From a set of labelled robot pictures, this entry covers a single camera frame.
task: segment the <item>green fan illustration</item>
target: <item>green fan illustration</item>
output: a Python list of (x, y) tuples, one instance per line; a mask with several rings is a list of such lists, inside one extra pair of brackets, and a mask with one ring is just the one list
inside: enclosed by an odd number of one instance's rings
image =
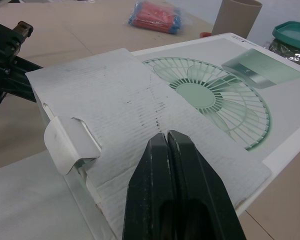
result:
[(265, 101), (239, 76), (188, 58), (162, 57), (143, 64), (246, 150), (261, 144), (269, 133)]

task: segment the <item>green container lid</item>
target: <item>green container lid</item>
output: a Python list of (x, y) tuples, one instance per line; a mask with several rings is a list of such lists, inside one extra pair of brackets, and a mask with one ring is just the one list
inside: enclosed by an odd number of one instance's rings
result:
[(281, 42), (300, 49), (300, 22), (287, 21), (276, 26), (272, 35)]

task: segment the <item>fan blade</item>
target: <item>fan blade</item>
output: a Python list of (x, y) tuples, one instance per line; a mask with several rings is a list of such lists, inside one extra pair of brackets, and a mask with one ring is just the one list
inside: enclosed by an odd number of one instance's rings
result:
[(178, 73), (174, 71), (173, 67), (166, 66), (163, 63), (159, 63), (153, 66), (153, 71), (163, 80), (168, 83), (173, 83), (182, 77), (178, 76)]
[(206, 74), (204, 67), (207, 67), (206, 65), (192, 65), (187, 70), (187, 77), (191, 82), (196, 81), (202, 82), (204, 79), (204, 76)]
[(229, 128), (225, 121), (216, 113), (216, 112), (209, 112), (203, 114), (207, 119), (210, 120), (213, 124), (215, 124), (218, 128), (224, 131), (226, 134), (230, 136)]
[(242, 83), (237, 77), (233, 75), (225, 75), (218, 80), (210, 81), (211, 83), (208, 84), (206, 87), (211, 91), (218, 91), (218, 92), (233, 92), (234, 88), (236, 88), (237, 84)]

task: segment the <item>table surface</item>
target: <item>table surface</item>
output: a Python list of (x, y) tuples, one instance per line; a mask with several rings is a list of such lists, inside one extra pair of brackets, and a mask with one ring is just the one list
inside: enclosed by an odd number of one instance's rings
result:
[(136, 0), (10, 3), (0, 8), (0, 24), (13, 29), (19, 21), (33, 26), (19, 57), (43, 67), (119, 48), (130, 52), (198, 39), (213, 26), (186, 15), (177, 35), (130, 26), (127, 21)]

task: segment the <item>cardboard flap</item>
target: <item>cardboard flap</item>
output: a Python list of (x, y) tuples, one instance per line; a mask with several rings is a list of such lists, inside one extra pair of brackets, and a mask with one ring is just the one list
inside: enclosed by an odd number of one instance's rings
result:
[(68, 174), (77, 161), (97, 159), (101, 154), (84, 122), (75, 118), (53, 118), (45, 129), (44, 143), (62, 175)]

